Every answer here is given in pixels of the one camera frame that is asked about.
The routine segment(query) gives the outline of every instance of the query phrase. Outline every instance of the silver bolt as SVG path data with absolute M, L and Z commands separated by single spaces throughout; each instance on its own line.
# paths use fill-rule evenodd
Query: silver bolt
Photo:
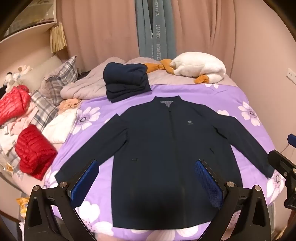
M 255 189 L 256 189 L 257 191 L 260 191 L 260 190 L 261 190 L 261 187 L 258 186 L 258 185 L 255 185 Z
M 39 186 L 38 185 L 36 185 L 35 187 L 33 187 L 33 191 L 34 192 L 36 192 L 36 191 L 38 191 L 39 190 Z
M 60 186 L 61 188 L 64 188 L 65 186 L 67 186 L 67 184 L 68 184 L 68 183 L 66 183 L 66 182 L 61 182 L 61 183 L 59 184 L 59 186 Z
M 226 184 L 227 184 L 227 186 L 229 186 L 230 188 L 233 188 L 233 187 L 234 187 L 234 183 L 233 183 L 233 182 L 227 182 Z

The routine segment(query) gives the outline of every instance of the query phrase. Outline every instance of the jacket zipper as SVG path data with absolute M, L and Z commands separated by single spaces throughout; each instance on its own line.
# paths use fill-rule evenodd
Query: jacket zipper
M 180 170 L 180 164 L 179 164 L 179 158 L 178 158 L 178 151 L 177 151 L 177 145 L 176 145 L 176 137 L 175 137 L 175 131 L 174 131 L 174 126 L 173 126 L 173 118 L 172 118 L 172 113 L 171 109 L 168 109 L 169 111 L 169 116 L 170 116 L 170 127 L 171 127 L 171 132 L 172 132 L 172 137 L 173 137 L 173 149 L 175 152 L 175 161 L 178 167 L 178 170 Z M 183 209 L 183 226 L 184 228 L 187 226 L 187 218 L 186 218 L 186 211 L 185 211 L 185 188 L 183 184 L 183 180 L 181 177 L 181 174 L 178 172 L 178 177 L 179 177 L 179 182 L 181 185 L 181 193 L 182 193 L 182 209 Z

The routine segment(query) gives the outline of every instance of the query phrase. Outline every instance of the wall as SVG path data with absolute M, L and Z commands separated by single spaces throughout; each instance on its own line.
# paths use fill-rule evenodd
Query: wall
M 236 48 L 231 78 L 245 92 L 278 151 L 296 131 L 296 42 L 278 15 L 261 0 L 235 0 Z M 286 190 L 276 200 L 276 227 L 286 225 Z
M 20 65 L 32 68 L 53 56 L 50 51 L 49 30 L 26 36 L 21 41 L 11 38 L 0 44 L 0 85 L 7 72 L 16 72 Z

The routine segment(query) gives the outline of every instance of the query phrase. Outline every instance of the power outlet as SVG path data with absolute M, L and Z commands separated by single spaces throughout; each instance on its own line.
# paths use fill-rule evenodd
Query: power outlet
M 294 84 L 296 84 L 296 74 L 293 70 L 288 68 L 287 71 L 287 77 L 289 80 L 291 80 Z

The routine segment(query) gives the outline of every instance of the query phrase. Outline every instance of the plaid pillow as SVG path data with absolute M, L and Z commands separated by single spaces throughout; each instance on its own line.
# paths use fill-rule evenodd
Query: plaid pillow
M 20 157 L 17 155 L 15 148 L 13 147 L 7 155 L 1 153 L 8 165 L 12 168 L 12 171 L 18 176 L 23 177 L 24 173 L 20 170 Z
M 76 82 L 77 78 L 76 56 L 73 56 L 42 81 L 39 91 L 45 97 L 52 99 L 55 106 L 58 106 L 63 101 L 60 94 L 62 88 L 69 83 Z
M 45 98 L 39 91 L 34 91 L 32 93 L 31 100 L 38 108 L 31 124 L 35 125 L 40 132 L 42 132 L 46 125 L 57 116 L 59 109 L 56 108 L 53 103 L 49 99 Z

